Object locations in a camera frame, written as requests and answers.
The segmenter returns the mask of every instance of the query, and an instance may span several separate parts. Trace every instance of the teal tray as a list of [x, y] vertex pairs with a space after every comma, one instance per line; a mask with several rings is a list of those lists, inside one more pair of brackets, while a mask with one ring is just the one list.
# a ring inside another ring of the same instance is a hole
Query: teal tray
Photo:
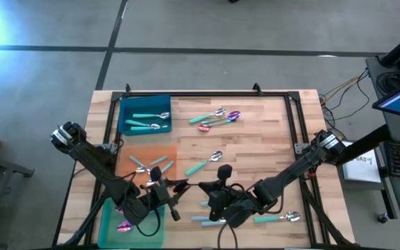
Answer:
[[[155, 114], [170, 112], [168, 119], [159, 117], [132, 118], [133, 114]], [[131, 125], [126, 124], [127, 119], [145, 124], [167, 125], [167, 128], [151, 129], [145, 131], [132, 131]], [[167, 133], [172, 130], [171, 96], [162, 94], [152, 97], [123, 98], [119, 103], [118, 130], [124, 135], [151, 135], [155, 133]]]
[[[152, 237], [143, 236], [136, 227], [126, 233], [117, 232], [124, 216], [115, 210], [115, 204], [111, 198], [104, 201], [103, 215], [101, 216], [100, 234], [98, 246], [102, 249], [137, 249], [137, 248], [161, 248], [165, 241], [165, 207], [158, 209], [160, 214], [160, 229]], [[154, 211], [140, 223], [143, 233], [151, 234], [157, 229], [157, 217]]]

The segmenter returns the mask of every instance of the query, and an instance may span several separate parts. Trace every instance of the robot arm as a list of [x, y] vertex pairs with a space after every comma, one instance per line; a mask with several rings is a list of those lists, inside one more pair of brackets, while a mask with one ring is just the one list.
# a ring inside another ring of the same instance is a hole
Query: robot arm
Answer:
[[277, 203], [286, 185], [296, 180], [311, 168], [324, 161], [342, 155], [345, 146], [331, 132], [320, 131], [310, 146], [302, 151], [300, 158], [277, 176], [259, 180], [253, 191], [236, 190], [233, 185], [226, 186], [226, 178], [231, 176], [232, 167], [225, 165], [219, 169], [219, 181], [200, 183], [199, 187], [209, 196], [210, 219], [224, 218], [236, 228], [255, 213], [264, 214]]
[[114, 175], [115, 156], [108, 150], [90, 144], [86, 140], [86, 132], [78, 124], [67, 122], [60, 126], [51, 134], [51, 142], [59, 151], [79, 161], [105, 185], [108, 197], [112, 198], [132, 225], [138, 225], [149, 211], [165, 204], [168, 204], [173, 219], [180, 219], [175, 205], [189, 186], [180, 188], [177, 194], [171, 197], [167, 191], [168, 187], [179, 182], [163, 180], [158, 167], [151, 170], [152, 181], [157, 181], [158, 185], [141, 187], [148, 189], [148, 192], [139, 197], [140, 190], [132, 181]]

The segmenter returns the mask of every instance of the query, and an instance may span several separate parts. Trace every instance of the wooden table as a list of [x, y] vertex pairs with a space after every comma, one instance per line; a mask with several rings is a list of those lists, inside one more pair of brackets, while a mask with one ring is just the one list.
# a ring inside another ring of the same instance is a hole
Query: wooden table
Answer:
[[[300, 92], [303, 114], [306, 119], [309, 138], [314, 133], [326, 129], [316, 90], [297, 90]], [[101, 144], [106, 127], [111, 91], [95, 91], [87, 116], [85, 130], [88, 140]], [[210, 113], [218, 108], [242, 112], [238, 122], [212, 129], [208, 133], [197, 130], [188, 120]], [[116, 128], [118, 110], [116, 108], [113, 128]], [[297, 131], [299, 123], [294, 112]], [[171, 133], [123, 137], [125, 144], [177, 144], [177, 177], [184, 178], [185, 171], [207, 159], [213, 151], [222, 150], [224, 157], [212, 162], [193, 174], [190, 180], [212, 181], [217, 179], [217, 168], [223, 164], [233, 166], [229, 183], [241, 183], [244, 187], [261, 178], [275, 176], [294, 162], [294, 154], [285, 111], [285, 100], [279, 97], [172, 97], [173, 130]], [[111, 140], [115, 136], [112, 130]], [[77, 163], [75, 171], [82, 166]], [[353, 232], [345, 205], [337, 170], [334, 166], [323, 164], [317, 171], [324, 210], [346, 239], [354, 242]], [[95, 178], [89, 172], [78, 174], [72, 181], [67, 206], [58, 236], [58, 244], [68, 240], [80, 226], [90, 210]], [[219, 228], [201, 228], [199, 223], [190, 221], [191, 216], [208, 216], [209, 210], [199, 205], [206, 200], [198, 188], [191, 188], [177, 206], [181, 219], [174, 222], [166, 214], [166, 240], [164, 247], [216, 247]], [[298, 181], [285, 189], [283, 211], [295, 210], [303, 215], [303, 203]], [[94, 241], [98, 238], [99, 221], [94, 227]], [[313, 216], [318, 242], [322, 236]], [[254, 224], [252, 218], [235, 230], [239, 247], [309, 247], [305, 218], [298, 222], [272, 222]], [[222, 247], [234, 247], [232, 234], [226, 229], [222, 235]]]

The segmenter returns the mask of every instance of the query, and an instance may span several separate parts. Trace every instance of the concrete floor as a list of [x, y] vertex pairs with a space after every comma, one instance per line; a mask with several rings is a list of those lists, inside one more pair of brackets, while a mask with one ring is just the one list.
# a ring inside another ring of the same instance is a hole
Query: concrete floor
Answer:
[[[0, 0], [0, 44], [108, 45], [120, 0]], [[385, 52], [400, 42], [400, 0], [130, 0], [118, 47]], [[12, 180], [0, 207], [9, 249], [50, 246], [73, 162], [49, 134], [84, 125], [104, 53], [0, 51], [0, 156], [36, 169]], [[105, 90], [315, 88], [323, 93], [361, 73], [364, 58], [114, 53]], [[362, 89], [375, 100], [368, 78]], [[365, 101], [347, 93], [336, 117]], [[369, 106], [337, 123], [350, 139], [383, 123]], [[356, 242], [400, 249], [400, 219], [379, 224], [378, 191], [344, 189]]]

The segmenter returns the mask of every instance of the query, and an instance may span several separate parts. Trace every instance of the teal handle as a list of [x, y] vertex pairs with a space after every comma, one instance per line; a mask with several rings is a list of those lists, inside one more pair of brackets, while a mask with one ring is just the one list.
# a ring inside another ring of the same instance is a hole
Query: teal handle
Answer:
[[156, 117], [156, 115], [150, 115], [150, 114], [133, 114], [133, 118], [148, 118], [148, 117]]
[[171, 160], [169, 163], [167, 163], [166, 167], [164, 167], [161, 172], [164, 173], [166, 170], [168, 170], [172, 165], [174, 164], [174, 161]]
[[135, 158], [133, 156], [129, 156], [129, 159], [131, 159], [133, 162], [137, 163], [140, 167], [146, 167], [143, 165], [143, 163], [141, 163], [139, 160], [137, 160], [137, 158]]
[[149, 126], [149, 124], [144, 124], [142, 122], [136, 122], [133, 120], [126, 120], [125, 123], [130, 124], [130, 125], [137, 125], [137, 126]]
[[219, 226], [223, 224], [224, 222], [202, 222], [201, 226]]
[[197, 166], [193, 167], [192, 169], [187, 170], [186, 171], [186, 176], [190, 176], [191, 174], [193, 174], [197, 170], [201, 169], [204, 165], [206, 165], [206, 163], [208, 163], [207, 160], [205, 160], [204, 162], [198, 164]]
[[192, 222], [204, 222], [209, 220], [209, 217], [206, 216], [193, 216], [191, 217], [191, 221]]
[[211, 124], [211, 123], [214, 123], [214, 122], [223, 121], [224, 119], [228, 119], [228, 118], [215, 119], [215, 120], [205, 121], [205, 122], [201, 122], [201, 123], [202, 124]]
[[166, 160], [166, 158], [167, 158], [167, 156], [160, 157], [159, 159], [151, 162], [151, 164], [149, 164], [149, 165], [154, 165], [154, 164], [160, 163], [160, 162]]
[[263, 223], [263, 222], [273, 222], [275, 220], [282, 219], [280, 216], [264, 216], [264, 217], [255, 217], [255, 223]]
[[219, 125], [228, 124], [228, 123], [231, 123], [231, 122], [235, 122], [235, 120], [228, 120], [226, 122], [220, 122], [219, 124], [213, 124], [213, 125], [210, 125], [210, 126], [219, 126]]
[[150, 130], [151, 127], [131, 127], [132, 131]]
[[197, 118], [191, 119], [191, 120], [189, 120], [189, 123], [199, 122], [199, 121], [201, 121], [202, 119], [208, 118], [209, 116], [211, 116], [211, 114], [209, 114], [209, 115], [204, 115], [204, 116], [202, 116], [202, 117], [197, 117]]

